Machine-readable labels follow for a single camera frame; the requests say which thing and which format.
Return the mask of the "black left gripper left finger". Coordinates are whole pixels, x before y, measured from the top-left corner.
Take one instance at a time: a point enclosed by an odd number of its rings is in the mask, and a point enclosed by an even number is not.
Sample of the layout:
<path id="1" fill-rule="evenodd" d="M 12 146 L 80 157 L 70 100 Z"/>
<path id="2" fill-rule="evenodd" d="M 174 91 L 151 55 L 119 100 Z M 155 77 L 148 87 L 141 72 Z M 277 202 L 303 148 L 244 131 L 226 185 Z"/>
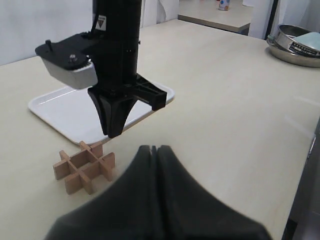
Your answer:
<path id="1" fill-rule="evenodd" d="M 155 240 L 156 148 L 139 147 L 126 171 L 103 193 L 59 217 L 47 240 Z"/>

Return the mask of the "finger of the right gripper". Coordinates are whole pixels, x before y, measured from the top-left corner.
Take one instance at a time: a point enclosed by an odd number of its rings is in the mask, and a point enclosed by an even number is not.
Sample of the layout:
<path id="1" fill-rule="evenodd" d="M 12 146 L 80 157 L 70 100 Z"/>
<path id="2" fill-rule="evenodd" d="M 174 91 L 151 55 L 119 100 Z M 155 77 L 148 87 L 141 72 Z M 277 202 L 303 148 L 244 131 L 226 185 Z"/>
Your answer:
<path id="1" fill-rule="evenodd" d="M 116 110 L 117 99 L 97 87 L 90 87 L 87 92 L 96 108 L 103 134 L 109 138 L 115 138 L 118 130 L 114 123 L 113 110 Z"/>
<path id="2" fill-rule="evenodd" d="M 132 108 L 137 102 L 136 97 L 132 96 L 118 96 L 116 98 L 117 106 L 115 113 L 115 134 L 121 135 L 126 123 L 126 120 Z"/>

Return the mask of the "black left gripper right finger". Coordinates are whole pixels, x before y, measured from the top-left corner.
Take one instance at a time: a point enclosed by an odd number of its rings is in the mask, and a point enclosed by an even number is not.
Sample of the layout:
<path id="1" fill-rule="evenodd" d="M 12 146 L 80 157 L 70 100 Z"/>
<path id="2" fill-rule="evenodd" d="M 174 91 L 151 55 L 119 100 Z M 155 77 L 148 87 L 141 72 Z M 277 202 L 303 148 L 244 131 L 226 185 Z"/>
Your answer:
<path id="1" fill-rule="evenodd" d="M 170 146 L 157 150 L 157 177 L 167 240 L 269 240 L 266 228 L 205 190 Z"/>

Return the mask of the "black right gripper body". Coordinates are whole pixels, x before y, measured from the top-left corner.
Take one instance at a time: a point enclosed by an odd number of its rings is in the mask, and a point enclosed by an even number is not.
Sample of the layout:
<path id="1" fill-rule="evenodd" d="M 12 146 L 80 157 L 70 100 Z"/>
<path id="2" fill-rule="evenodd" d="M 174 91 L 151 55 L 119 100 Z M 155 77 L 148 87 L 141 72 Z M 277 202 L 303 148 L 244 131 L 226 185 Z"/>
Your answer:
<path id="1" fill-rule="evenodd" d="M 137 73 L 140 43 L 133 39 L 111 46 L 109 42 L 105 55 L 93 59 L 98 77 L 98 83 L 88 89 L 93 100 L 140 100 L 153 111 L 165 107 L 167 92 Z"/>

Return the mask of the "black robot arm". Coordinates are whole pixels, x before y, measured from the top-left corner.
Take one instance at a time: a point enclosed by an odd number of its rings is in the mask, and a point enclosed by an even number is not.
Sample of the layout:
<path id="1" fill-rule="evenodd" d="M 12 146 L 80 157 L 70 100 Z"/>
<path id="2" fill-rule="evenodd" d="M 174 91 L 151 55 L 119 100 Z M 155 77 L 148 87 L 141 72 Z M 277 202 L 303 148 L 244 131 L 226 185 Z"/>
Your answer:
<path id="1" fill-rule="evenodd" d="M 153 111 L 167 94 L 137 73 L 142 3 L 95 0 L 88 32 L 35 49 L 49 74 L 87 89 L 104 135 L 124 129 L 137 101 Z M 207 192 L 168 145 L 142 145 L 105 192 L 58 218 L 48 240 L 268 240 L 265 227 Z"/>

